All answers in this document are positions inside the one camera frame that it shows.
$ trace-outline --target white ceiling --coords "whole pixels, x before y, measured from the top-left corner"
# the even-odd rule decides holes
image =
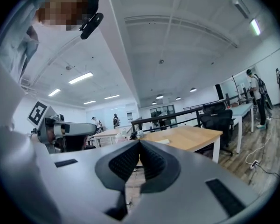
[[[83,107],[132,97],[99,29],[87,40],[82,40],[79,31],[53,30],[40,24],[34,25],[34,28],[40,43],[21,82],[30,94]],[[68,83],[88,72],[93,76],[75,84]],[[49,97],[57,88],[61,91]],[[120,97],[104,99],[113,95]],[[92,100],[96,103],[83,104]]]
[[[257,0],[243,0],[251,18],[231,0],[111,0],[126,52],[130,53],[133,81],[140,106],[149,106],[157,94],[174,101],[203,89],[212,62],[237,49],[246,37],[255,37],[249,22],[257,17],[262,31],[269,25],[266,9]],[[201,81],[190,84],[197,77]]]
[[[262,31],[270,25],[257,0],[243,2]],[[172,102],[189,96],[192,87],[202,90],[222,82],[208,72],[211,63],[256,37],[251,19],[231,0],[100,0],[98,11],[104,19],[84,41],[79,31],[35,26],[39,49],[22,80],[30,93],[48,99],[59,88],[49,99],[83,107],[91,100],[96,103],[86,107],[106,104],[114,99],[105,97],[117,94],[134,97],[140,107],[150,106],[158,94]],[[89,71],[93,77],[68,83]]]

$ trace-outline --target fluorescent light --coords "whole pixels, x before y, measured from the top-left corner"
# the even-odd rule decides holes
[[[90,104],[90,103],[93,103],[93,102],[95,102],[95,100],[93,100],[93,101],[89,101],[89,102],[86,102],[86,103],[84,103],[84,105],[86,105],[86,104]]]
[[[85,75],[82,75],[82,76],[80,76],[80,77],[78,77],[76,79],[73,79],[73,80],[69,81],[69,83],[70,84],[74,84],[74,83],[76,83],[76,82],[78,82],[80,80],[84,80],[84,79],[86,79],[88,77],[92,77],[92,76],[93,76],[93,74],[91,72],[89,72],[89,73],[87,73]]]
[[[125,107],[117,107],[117,108],[114,108],[114,109],[111,109],[111,110],[117,110],[117,109],[123,109]]]
[[[259,29],[259,26],[258,26],[256,20],[253,19],[252,22],[251,22],[251,24],[252,24],[252,26],[253,26],[253,28],[254,28],[256,34],[259,35],[259,34],[260,34],[260,29]]]
[[[111,98],[114,98],[114,97],[118,97],[119,95],[114,95],[114,96],[110,96],[110,97],[107,97],[105,99],[111,99]]]
[[[57,94],[59,91],[60,91],[60,89],[56,89],[52,93],[50,93],[49,96],[53,96],[53,95]]]

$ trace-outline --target wall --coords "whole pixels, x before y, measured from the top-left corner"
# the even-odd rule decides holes
[[[96,117],[102,122],[105,129],[113,129],[113,117],[117,114],[120,119],[120,126],[131,124],[127,119],[127,113],[131,112],[133,119],[139,117],[139,110],[135,99],[117,99],[102,105],[93,105],[86,110],[86,120],[93,123],[92,117]]]
[[[248,89],[250,87],[250,83],[249,83],[250,78],[247,76],[245,71],[240,72],[239,74],[236,74],[233,77],[234,77],[234,80],[235,80],[235,82],[238,86],[239,93],[244,92],[243,89],[242,89],[242,84],[244,85],[244,87],[246,89]],[[233,96],[238,95],[237,88],[236,88],[232,78],[222,82],[220,85],[221,85],[221,88],[222,88],[224,98],[226,98],[226,93],[228,94],[229,97],[233,97]],[[237,101],[238,101],[238,98],[235,98],[235,99],[230,100],[230,103],[234,103],[234,102],[237,102]]]
[[[273,105],[280,103],[280,91],[276,79],[276,69],[280,70],[280,49],[255,66],[257,74],[266,84]]]
[[[186,97],[184,99],[181,99],[181,100],[178,100],[176,102],[169,103],[166,105],[174,105],[175,112],[177,113],[177,112],[183,111],[183,109],[187,108],[187,107],[191,107],[191,106],[195,106],[195,105],[202,105],[202,104],[209,103],[212,101],[217,101],[217,100],[219,100],[217,90],[216,90],[215,86],[212,86],[212,87],[203,89],[202,91],[196,91],[194,93],[191,93],[189,95],[189,97]],[[162,106],[164,106],[164,105],[153,105],[150,107],[140,108],[139,109],[140,116],[143,119],[151,118],[150,109],[162,107]],[[192,118],[196,118],[196,113],[177,116],[176,121],[177,121],[177,123],[179,123],[179,122],[183,122],[185,120],[192,119]],[[186,123],[179,124],[178,126],[183,126],[185,124],[194,126],[194,125],[197,125],[197,121],[196,120],[189,121]],[[145,124],[143,124],[143,129],[149,129],[150,126],[153,126],[151,122],[145,123]]]
[[[18,105],[14,113],[14,130],[20,133],[30,133],[34,128],[28,121],[27,116],[32,110],[36,103],[35,98],[25,96],[20,104]],[[49,104],[45,101],[46,104],[51,105],[56,113],[64,115],[64,120],[68,122],[77,122],[77,123],[86,123],[86,111],[85,109],[71,108],[69,106],[61,106],[55,104]]]
[[[277,26],[266,29],[259,36],[247,36],[238,48],[230,46],[226,52],[207,68],[202,84],[201,76],[191,79],[188,87],[210,87],[227,80],[260,63],[280,48],[280,31]]]

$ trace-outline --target black railing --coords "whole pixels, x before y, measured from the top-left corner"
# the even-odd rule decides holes
[[[248,95],[247,95],[247,90],[246,88],[243,88],[244,90],[244,93],[241,93],[240,96],[244,95],[245,97],[243,98],[246,102],[246,104],[249,103],[249,99],[248,99]],[[226,106],[230,106],[230,101],[232,99],[235,99],[235,98],[238,98],[238,95],[236,96],[233,96],[233,97],[229,97],[229,95],[226,93],[226,99],[222,99],[222,100],[217,100],[217,101],[212,101],[212,102],[209,102],[209,103],[205,103],[205,104],[202,104],[202,105],[194,105],[194,106],[191,106],[191,107],[186,107],[184,108],[183,110],[191,110],[191,109],[194,109],[194,108],[199,108],[199,107],[203,107],[203,105],[210,105],[210,104],[215,104],[217,102],[224,102],[226,104]]]
[[[245,101],[244,102],[246,102],[248,104],[249,103],[249,99],[248,99],[246,88],[243,88],[243,90],[244,90],[244,93],[242,93],[240,95],[241,96],[242,95],[245,96]],[[156,130],[156,129],[161,129],[161,128],[172,127],[174,125],[182,124],[182,123],[185,123],[185,122],[188,122],[188,121],[192,121],[192,120],[195,120],[195,119],[197,119],[197,125],[195,125],[194,127],[201,127],[200,119],[198,119],[198,116],[199,116],[200,111],[203,109],[203,105],[216,104],[216,103],[219,103],[219,102],[225,102],[226,106],[230,106],[231,105],[230,101],[232,99],[235,99],[235,98],[238,98],[238,95],[233,96],[233,97],[229,97],[228,94],[226,94],[226,99],[224,99],[224,100],[217,100],[217,101],[205,103],[205,104],[202,104],[202,105],[195,105],[195,106],[192,106],[192,107],[184,108],[184,111],[181,111],[181,112],[178,112],[178,113],[169,114],[169,115],[165,115],[165,116],[158,116],[158,117],[153,117],[153,118],[148,118],[148,119],[135,120],[135,121],[131,122],[131,124],[133,126],[133,132],[135,132],[135,125],[138,125],[139,130],[142,130],[142,124],[144,124],[144,123],[150,123],[150,122],[159,121],[159,120],[162,120],[162,119],[175,118],[177,116],[181,116],[181,115],[185,115],[185,114],[189,114],[189,113],[194,113],[194,112],[196,113],[196,118],[188,119],[188,120],[185,120],[183,122],[174,123],[174,124],[171,124],[171,125],[166,125],[166,126],[162,126],[162,127],[153,128],[153,129],[147,129],[147,130],[144,130],[144,132],[145,131],[152,131],[152,130]]]
[[[162,128],[163,127],[168,127],[168,126],[174,126],[174,125],[181,124],[181,123],[185,123],[185,122],[188,122],[190,120],[195,120],[195,119],[198,118],[200,110],[202,110],[202,107],[192,109],[192,110],[187,110],[187,111],[181,111],[181,112],[178,112],[178,113],[168,114],[168,115],[165,115],[165,116],[158,116],[158,117],[153,117],[153,118],[148,118],[148,119],[132,121],[131,124],[133,126],[133,132],[135,132],[135,125],[138,125],[139,130],[142,130],[142,124],[144,124],[144,123],[150,123],[150,122],[159,121],[159,120],[162,120],[162,119],[175,118],[177,116],[181,116],[181,115],[184,115],[184,114],[190,114],[190,113],[193,113],[193,112],[196,112],[196,118],[185,120],[183,122],[179,122],[179,123],[175,123],[175,124],[171,124],[171,125],[167,125],[167,126],[162,126]],[[198,122],[198,126],[200,127],[201,126],[200,120],[197,119],[197,122]]]

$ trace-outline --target paper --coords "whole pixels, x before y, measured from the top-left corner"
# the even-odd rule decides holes
[[[168,139],[166,139],[166,140],[157,141],[157,143],[160,143],[160,144],[168,144],[168,143],[170,143],[170,141],[169,141]]]

